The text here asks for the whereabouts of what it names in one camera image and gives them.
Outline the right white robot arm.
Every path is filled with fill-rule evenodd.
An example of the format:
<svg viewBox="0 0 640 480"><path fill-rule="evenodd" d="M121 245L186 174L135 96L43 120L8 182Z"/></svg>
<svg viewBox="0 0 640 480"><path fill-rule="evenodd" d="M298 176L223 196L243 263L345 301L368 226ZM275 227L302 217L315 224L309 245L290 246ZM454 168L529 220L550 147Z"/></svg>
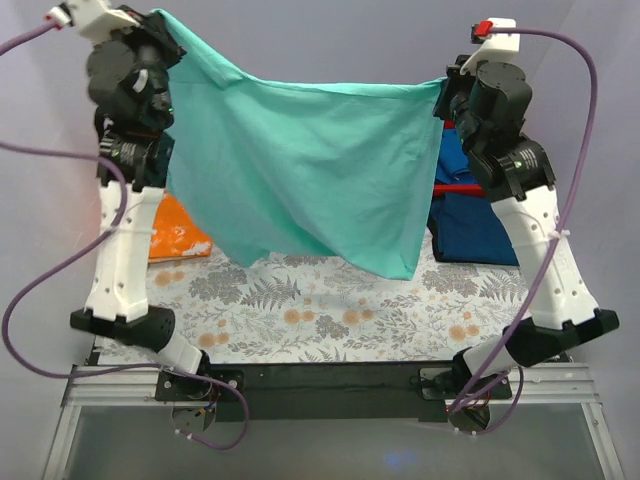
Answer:
<svg viewBox="0 0 640 480"><path fill-rule="evenodd" d="M589 292L565 229L570 209L557 202L544 148L522 131L532 88L514 65L515 20L473 25L477 50L447 68L434 109L453 123L472 175L504 227L529 293L501 335L457 353L436 384L460 398L487 377L531 367L618 329L619 318Z"/></svg>

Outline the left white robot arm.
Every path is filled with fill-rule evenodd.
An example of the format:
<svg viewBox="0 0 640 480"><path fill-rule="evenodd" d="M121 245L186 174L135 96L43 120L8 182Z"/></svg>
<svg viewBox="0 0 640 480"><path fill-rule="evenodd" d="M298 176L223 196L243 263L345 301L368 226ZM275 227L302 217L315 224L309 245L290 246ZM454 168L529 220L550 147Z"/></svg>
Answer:
<svg viewBox="0 0 640 480"><path fill-rule="evenodd" d="M174 140L169 70L185 50L159 13L107 1L64 1L47 19L89 40L88 96L95 104L98 155L116 167L97 170L101 201L94 279L72 328L134 347L157 363L194 374L202 352L182 336L172 310L150 305L146 273L156 213Z"/></svg>

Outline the teal t shirt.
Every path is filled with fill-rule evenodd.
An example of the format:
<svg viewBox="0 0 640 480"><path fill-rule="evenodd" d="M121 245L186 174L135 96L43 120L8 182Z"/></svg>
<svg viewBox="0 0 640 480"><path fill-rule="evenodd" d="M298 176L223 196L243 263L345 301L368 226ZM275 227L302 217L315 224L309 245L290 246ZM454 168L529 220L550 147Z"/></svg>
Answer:
<svg viewBox="0 0 640 480"><path fill-rule="evenodd" d="M435 182L441 83L257 78L172 15L168 189L232 261L338 256L412 278Z"/></svg>

